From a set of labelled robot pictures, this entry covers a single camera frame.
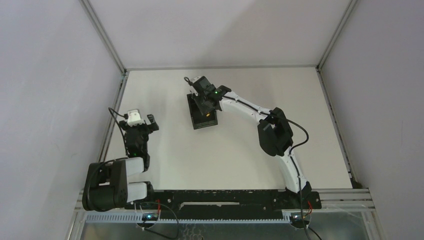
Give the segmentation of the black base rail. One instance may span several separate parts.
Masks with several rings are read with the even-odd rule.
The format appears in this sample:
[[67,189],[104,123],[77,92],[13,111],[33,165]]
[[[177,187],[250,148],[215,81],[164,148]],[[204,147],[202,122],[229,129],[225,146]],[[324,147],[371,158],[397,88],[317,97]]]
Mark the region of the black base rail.
[[249,190],[154,190],[146,199],[128,203],[166,217],[253,219],[277,217],[283,211],[319,210],[322,201],[312,191],[303,202],[284,189]]

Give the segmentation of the small circuit board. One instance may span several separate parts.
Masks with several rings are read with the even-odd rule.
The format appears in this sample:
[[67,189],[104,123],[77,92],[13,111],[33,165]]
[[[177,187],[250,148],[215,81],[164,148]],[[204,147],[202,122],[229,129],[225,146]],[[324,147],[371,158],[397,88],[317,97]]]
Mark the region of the small circuit board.
[[149,221],[157,221],[159,218],[159,215],[156,213],[144,213],[142,216],[143,222],[149,222]]
[[298,221],[302,221],[303,220],[303,216],[301,215],[301,214],[292,214],[291,216],[290,216],[290,220],[292,221],[292,222],[298,222]]

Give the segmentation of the right small circuit board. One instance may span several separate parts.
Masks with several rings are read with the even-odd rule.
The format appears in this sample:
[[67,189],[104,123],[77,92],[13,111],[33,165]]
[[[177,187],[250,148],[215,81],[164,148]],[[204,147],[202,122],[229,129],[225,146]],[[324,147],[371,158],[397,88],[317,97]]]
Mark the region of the right small circuit board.
[[292,214],[291,216],[290,216],[290,220],[292,221],[292,222],[298,222],[298,221],[302,221],[303,220],[303,216],[301,215],[301,214]]

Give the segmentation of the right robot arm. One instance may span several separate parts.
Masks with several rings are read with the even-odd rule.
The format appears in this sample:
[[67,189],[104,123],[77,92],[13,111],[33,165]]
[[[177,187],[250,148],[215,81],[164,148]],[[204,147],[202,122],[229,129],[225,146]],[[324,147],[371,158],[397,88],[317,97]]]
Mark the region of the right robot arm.
[[303,132],[305,128],[289,120],[282,109],[256,105],[227,86],[215,87],[205,76],[185,77],[184,81],[190,87],[187,101],[195,130],[217,125],[219,111],[251,120],[257,128],[260,148],[267,155],[278,158],[285,189],[290,192],[289,203],[295,208],[302,208],[308,203],[312,187],[295,157],[294,149],[299,144],[294,144],[291,125]]

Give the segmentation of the left small circuit board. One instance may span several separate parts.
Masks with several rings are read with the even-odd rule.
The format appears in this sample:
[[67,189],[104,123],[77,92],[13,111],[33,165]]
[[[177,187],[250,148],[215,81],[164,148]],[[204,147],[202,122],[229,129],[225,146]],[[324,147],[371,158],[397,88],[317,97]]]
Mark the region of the left small circuit board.
[[159,215],[156,213],[144,213],[142,216],[143,222],[149,222],[149,221],[157,221],[159,218]]

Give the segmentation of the black plastic bin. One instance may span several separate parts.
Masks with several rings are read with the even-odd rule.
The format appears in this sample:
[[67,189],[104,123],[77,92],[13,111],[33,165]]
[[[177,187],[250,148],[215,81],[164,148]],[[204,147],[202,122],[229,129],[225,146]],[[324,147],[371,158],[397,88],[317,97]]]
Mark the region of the black plastic bin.
[[205,114],[202,114],[200,112],[200,109],[198,108],[194,99],[192,98],[191,93],[188,93],[186,95],[186,98],[187,98],[187,102],[188,102],[190,119],[191,119],[192,126],[193,126],[194,130],[218,125],[218,117],[217,117],[217,111],[216,110],[209,112],[210,116],[206,117]]

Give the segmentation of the aluminium frame base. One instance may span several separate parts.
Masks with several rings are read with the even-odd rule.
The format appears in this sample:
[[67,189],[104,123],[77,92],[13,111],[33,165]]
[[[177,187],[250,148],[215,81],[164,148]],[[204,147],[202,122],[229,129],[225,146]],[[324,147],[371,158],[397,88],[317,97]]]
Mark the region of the aluminium frame base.
[[322,207],[309,216],[307,231],[295,228],[283,210],[277,217],[252,220],[180,220],[164,217],[152,232],[136,225],[141,213],[135,210],[87,212],[78,202],[68,228],[68,240],[382,240],[377,214],[367,189],[321,189]]

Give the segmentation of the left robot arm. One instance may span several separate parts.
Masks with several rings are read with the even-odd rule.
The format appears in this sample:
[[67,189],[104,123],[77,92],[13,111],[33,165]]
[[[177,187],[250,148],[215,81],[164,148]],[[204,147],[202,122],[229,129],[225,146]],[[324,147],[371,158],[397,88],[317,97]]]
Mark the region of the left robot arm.
[[129,177],[149,169],[149,135],[159,130],[159,125],[152,114],[147,115],[149,123],[137,111],[127,115],[127,119],[119,122],[126,156],[92,163],[88,167],[82,194],[82,206],[86,211],[107,212],[124,208],[134,201],[149,209],[156,203],[157,196],[149,181],[130,182]]

